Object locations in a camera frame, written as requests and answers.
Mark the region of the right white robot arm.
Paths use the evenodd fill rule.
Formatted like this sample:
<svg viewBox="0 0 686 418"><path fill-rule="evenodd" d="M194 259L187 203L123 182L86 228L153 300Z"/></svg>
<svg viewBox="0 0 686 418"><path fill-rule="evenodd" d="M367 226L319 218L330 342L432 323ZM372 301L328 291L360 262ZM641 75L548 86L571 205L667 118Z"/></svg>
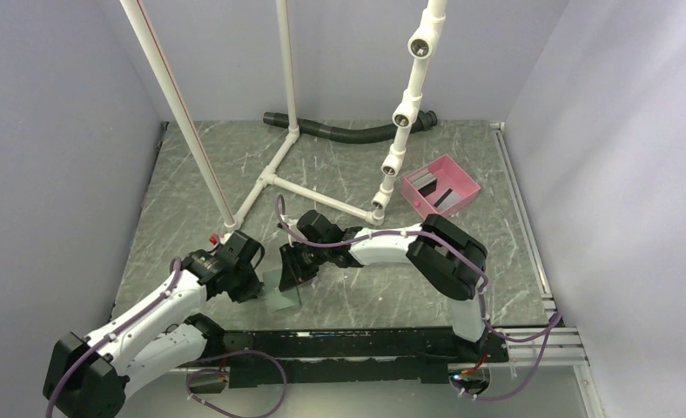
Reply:
<svg viewBox="0 0 686 418"><path fill-rule="evenodd" d="M279 227L293 239L279 249L281 292L315 278L326 263L339 268L408 264L448 299L457 356L475 361L486 352L486 310L478 286L488 250L448 219L430 214L419 224L392 230L343 229L322 213L309 210L295 226L289 226L281 215Z"/></svg>

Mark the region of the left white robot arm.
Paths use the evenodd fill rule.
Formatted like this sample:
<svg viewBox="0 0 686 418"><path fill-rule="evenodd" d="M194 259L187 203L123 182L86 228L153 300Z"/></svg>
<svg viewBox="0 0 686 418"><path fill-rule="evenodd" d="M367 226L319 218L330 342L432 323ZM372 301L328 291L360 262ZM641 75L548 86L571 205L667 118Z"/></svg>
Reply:
<svg viewBox="0 0 686 418"><path fill-rule="evenodd" d="M198 309L221 294L236 303L257 298L263 284L256 268L266 250L241 231L213 240L210 250L174 258L168 277L117 318L58 339L43 385L46 416L114 417L172 368L222 358L225 331Z"/></svg>

